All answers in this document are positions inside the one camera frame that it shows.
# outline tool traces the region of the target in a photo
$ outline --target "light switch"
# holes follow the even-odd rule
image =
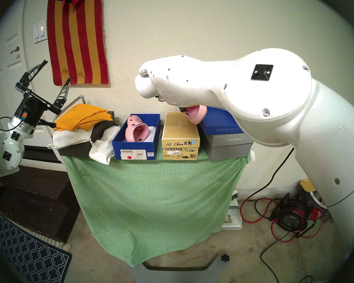
[[[33,25],[33,35],[34,35],[34,40],[36,40],[39,37],[37,25]]]
[[[42,21],[36,25],[33,25],[33,37],[34,43],[48,39],[46,21]]]

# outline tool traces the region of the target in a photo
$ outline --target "white wall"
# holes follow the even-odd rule
[[[48,42],[34,44],[32,26],[46,19],[47,0],[30,0],[24,9],[28,66],[50,60]],[[134,78],[145,61],[184,54],[200,60],[238,59],[262,48],[284,48],[301,56],[317,80],[354,105],[354,29],[318,0],[103,0],[109,85],[73,86],[72,100],[113,110],[124,122],[131,113],[178,110],[157,99],[143,99]],[[33,81],[35,91],[53,101],[49,63]],[[238,188],[264,186],[291,147],[255,144],[256,161],[246,166]],[[294,155],[271,187],[292,187],[306,178]]]

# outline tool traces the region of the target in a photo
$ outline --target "brown box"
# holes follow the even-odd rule
[[[164,160],[197,160],[198,129],[182,112],[168,111],[162,135]]]
[[[163,148],[199,148],[198,129],[182,112],[168,111],[162,136]]]

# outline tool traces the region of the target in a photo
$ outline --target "wooden furniture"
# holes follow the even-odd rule
[[[20,171],[0,178],[6,189],[0,211],[34,232],[66,243],[80,211],[68,174],[19,167]]]

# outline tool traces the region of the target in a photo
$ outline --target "white tissue paper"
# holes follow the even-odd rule
[[[61,149],[70,145],[89,142],[91,140],[93,127],[90,131],[76,129],[74,131],[55,131],[52,135],[53,144],[48,144],[47,148]]]
[[[148,129],[149,129],[148,136],[143,142],[153,142],[153,138],[156,133],[156,127],[151,126],[151,127],[148,127]]]
[[[255,154],[254,154],[254,150],[253,150],[253,145],[250,148],[250,161],[255,161]]]
[[[112,141],[120,130],[120,126],[106,129],[100,140],[96,140],[89,151],[89,157],[99,163],[109,165],[110,158],[114,156]]]

